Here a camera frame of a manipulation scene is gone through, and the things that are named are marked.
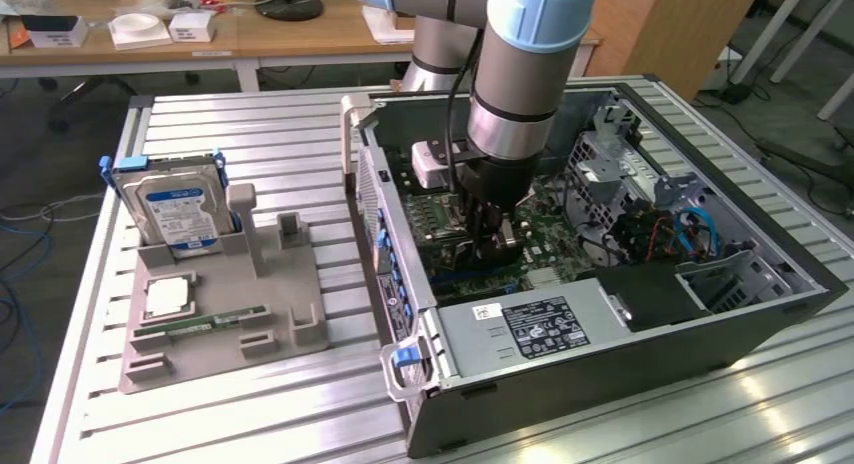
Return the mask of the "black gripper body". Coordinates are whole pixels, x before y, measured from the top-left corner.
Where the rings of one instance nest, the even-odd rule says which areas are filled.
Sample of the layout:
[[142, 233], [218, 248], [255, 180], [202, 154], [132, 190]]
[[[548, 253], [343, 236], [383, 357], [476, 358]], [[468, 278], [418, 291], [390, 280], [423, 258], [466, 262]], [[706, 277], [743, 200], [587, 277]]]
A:
[[519, 160], [483, 156], [467, 161], [460, 175], [466, 196], [478, 204], [512, 211], [527, 195], [540, 158], [536, 153]]

